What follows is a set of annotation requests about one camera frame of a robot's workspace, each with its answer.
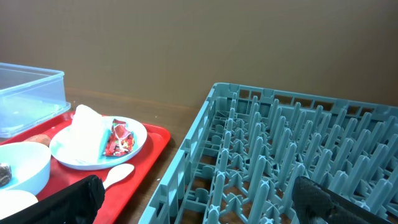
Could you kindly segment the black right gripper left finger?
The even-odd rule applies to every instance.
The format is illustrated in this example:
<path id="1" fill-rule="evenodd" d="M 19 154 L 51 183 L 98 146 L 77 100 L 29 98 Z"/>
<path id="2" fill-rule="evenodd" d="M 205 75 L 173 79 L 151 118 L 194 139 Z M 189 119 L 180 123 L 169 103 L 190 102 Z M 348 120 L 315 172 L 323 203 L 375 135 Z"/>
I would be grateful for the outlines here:
<path id="1" fill-rule="evenodd" d="M 92 224 L 105 198 L 102 180 L 89 175 L 1 220 L 1 224 Z"/>

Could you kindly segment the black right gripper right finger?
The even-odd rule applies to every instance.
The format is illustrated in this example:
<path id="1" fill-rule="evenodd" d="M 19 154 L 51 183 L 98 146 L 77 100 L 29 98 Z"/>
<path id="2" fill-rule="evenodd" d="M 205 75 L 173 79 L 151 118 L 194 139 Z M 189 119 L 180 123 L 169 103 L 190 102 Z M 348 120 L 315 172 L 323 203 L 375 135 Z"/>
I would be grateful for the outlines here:
<path id="1" fill-rule="evenodd" d="M 300 224 L 391 224 L 304 176 L 295 179 L 292 200 Z"/>

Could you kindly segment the white napkin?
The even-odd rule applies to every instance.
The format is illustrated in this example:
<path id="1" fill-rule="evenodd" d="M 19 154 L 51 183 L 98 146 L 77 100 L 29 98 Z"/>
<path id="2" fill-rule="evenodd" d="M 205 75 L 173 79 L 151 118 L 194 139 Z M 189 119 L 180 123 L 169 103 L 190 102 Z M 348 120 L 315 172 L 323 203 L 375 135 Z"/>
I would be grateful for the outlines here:
<path id="1" fill-rule="evenodd" d="M 65 144 L 68 157 L 88 164 L 97 162 L 107 130 L 102 115 L 89 106 L 78 105 Z"/>

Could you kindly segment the orange carrot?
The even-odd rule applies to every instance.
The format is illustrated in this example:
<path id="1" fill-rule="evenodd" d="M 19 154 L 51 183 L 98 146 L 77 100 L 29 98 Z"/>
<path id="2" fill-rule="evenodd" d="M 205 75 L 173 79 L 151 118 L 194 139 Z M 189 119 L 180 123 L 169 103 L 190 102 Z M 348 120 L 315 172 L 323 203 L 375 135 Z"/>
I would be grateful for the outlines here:
<path id="1" fill-rule="evenodd" d="M 51 139 L 46 134 L 37 134 L 25 139 L 24 142 L 37 142 L 49 147 Z"/>

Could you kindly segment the red snack wrapper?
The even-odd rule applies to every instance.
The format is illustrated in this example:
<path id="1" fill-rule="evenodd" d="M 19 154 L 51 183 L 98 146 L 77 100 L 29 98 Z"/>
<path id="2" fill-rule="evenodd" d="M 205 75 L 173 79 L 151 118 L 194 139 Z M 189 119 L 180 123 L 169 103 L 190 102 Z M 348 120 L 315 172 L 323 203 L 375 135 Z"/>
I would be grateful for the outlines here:
<path id="1" fill-rule="evenodd" d="M 133 150 L 135 139 L 133 132 L 127 129 L 127 123 L 113 119 L 111 133 L 109 135 L 104 155 L 107 157 L 121 157 Z"/>

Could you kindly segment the green bowl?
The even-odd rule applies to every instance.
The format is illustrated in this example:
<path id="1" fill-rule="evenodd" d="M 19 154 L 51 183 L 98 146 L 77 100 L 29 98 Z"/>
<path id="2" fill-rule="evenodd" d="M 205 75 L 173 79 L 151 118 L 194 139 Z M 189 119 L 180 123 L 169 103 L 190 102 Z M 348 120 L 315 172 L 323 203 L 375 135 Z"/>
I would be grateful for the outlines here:
<path id="1" fill-rule="evenodd" d="M 28 191 L 1 190 L 1 219 L 20 212 L 37 202 L 37 197 Z"/>

